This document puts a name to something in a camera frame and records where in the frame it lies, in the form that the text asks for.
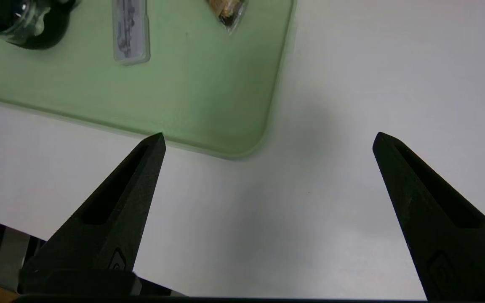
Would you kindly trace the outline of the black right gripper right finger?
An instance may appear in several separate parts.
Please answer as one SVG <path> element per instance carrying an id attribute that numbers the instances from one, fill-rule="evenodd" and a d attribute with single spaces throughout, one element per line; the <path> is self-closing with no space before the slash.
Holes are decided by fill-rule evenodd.
<path id="1" fill-rule="evenodd" d="M 399 139 L 372 145 L 429 301 L 485 301 L 485 215 Z"/>

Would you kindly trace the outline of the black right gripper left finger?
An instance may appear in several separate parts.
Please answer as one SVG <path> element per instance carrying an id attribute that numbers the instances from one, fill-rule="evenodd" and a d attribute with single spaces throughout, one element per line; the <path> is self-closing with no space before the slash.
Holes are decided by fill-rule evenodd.
<path id="1" fill-rule="evenodd" d="M 133 272 L 166 144 L 143 139 L 21 269 L 25 295 L 140 295 Z"/>

